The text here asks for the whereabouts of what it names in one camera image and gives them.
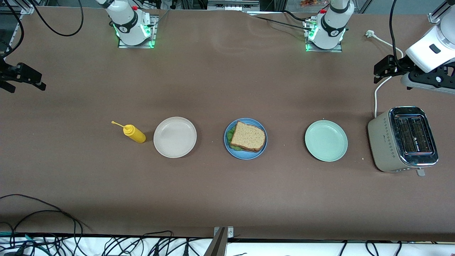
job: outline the tabletop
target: tabletop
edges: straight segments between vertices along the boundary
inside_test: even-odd
[[[59,32],[79,25],[77,8],[40,10]],[[109,21],[103,9],[86,8],[80,33],[60,37],[36,14],[23,18],[24,41],[7,62],[41,72],[47,89],[0,91],[0,195],[55,204],[87,233],[210,236],[227,225],[250,238],[454,240],[454,96],[408,91],[399,77],[386,83],[379,113],[423,109],[440,160],[423,178],[374,166],[373,66],[391,48],[364,34],[390,41],[387,15],[353,15],[342,53],[306,52],[301,30],[238,11],[172,10],[147,50],[118,49]],[[424,15],[397,15],[397,46],[405,50],[428,28]],[[152,139],[174,116],[194,124],[197,143],[168,159]],[[223,144],[227,125],[243,117],[268,134],[264,153],[248,161]],[[322,119],[348,137],[338,161],[319,161],[304,145],[306,128]],[[135,125],[147,141],[135,143],[112,120]],[[42,209],[27,199],[0,202],[3,220]],[[43,213],[18,231],[71,233],[72,224]]]

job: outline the yellow mustard bottle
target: yellow mustard bottle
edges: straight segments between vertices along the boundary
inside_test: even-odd
[[[112,121],[111,123],[113,124],[116,124],[118,126],[122,126],[123,127],[123,133],[130,137],[130,139],[136,141],[137,143],[143,143],[146,139],[145,137],[145,134],[143,134],[141,131],[139,131],[139,129],[137,129],[134,125],[132,124],[127,124],[125,126],[119,124],[119,123],[116,123],[114,121]]]

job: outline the white power cord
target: white power cord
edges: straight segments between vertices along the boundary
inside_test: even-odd
[[[390,46],[390,47],[393,47],[393,45],[391,45],[391,44],[389,44],[388,42],[386,42],[386,41],[380,39],[379,37],[377,37],[377,36],[374,34],[374,31],[373,31],[373,30],[368,30],[368,31],[365,33],[365,36],[366,36],[367,38],[370,38],[370,37],[375,38],[375,39],[377,39],[378,41],[383,42],[384,44],[386,44],[386,45],[388,45],[388,46]],[[403,51],[401,51],[400,49],[398,49],[398,47],[397,47],[396,49],[397,49],[397,51],[400,52],[401,58],[403,58],[403,57],[404,57]],[[376,118],[376,117],[378,116],[378,90],[379,90],[379,88],[381,88],[381,86],[382,86],[383,84],[385,84],[385,83],[386,83],[388,80],[390,80],[391,78],[392,78],[392,77],[388,77],[387,79],[385,79],[384,81],[382,81],[382,83],[380,83],[380,84],[378,85],[378,87],[376,88],[376,90],[374,91],[374,118]]]

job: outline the white plate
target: white plate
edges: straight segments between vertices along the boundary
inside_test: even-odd
[[[305,133],[308,151],[317,159],[333,162],[348,150],[348,138],[343,129],[334,122],[320,120],[312,123]]]
[[[196,138],[196,128],[188,119],[173,117],[158,125],[153,135],[153,144],[163,156],[179,158],[193,149]]]

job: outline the bread crust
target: bread crust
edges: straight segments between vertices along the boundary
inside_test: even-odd
[[[243,124],[249,125],[249,126],[253,126],[253,127],[255,127],[255,128],[258,128],[258,129],[262,130],[261,128],[256,127],[256,126],[251,125],[251,124],[247,124],[247,123],[243,123]],[[242,146],[242,145],[237,145],[237,144],[232,143],[232,141],[234,140],[234,136],[235,136],[235,133],[236,133],[236,132],[237,132],[237,129],[235,129],[234,134],[232,135],[231,143],[230,143],[229,145],[239,147],[239,148],[241,148],[241,149],[243,149],[243,150],[245,150],[245,151],[249,151],[249,152],[255,152],[255,153],[259,152],[259,151],[264,147],[265,140],[267,139],[267,138],[264,139],[264,141],[262,142],[261,147],[259,147],[259,148],[247,148],[247,147],[244,147],[244,146]]]

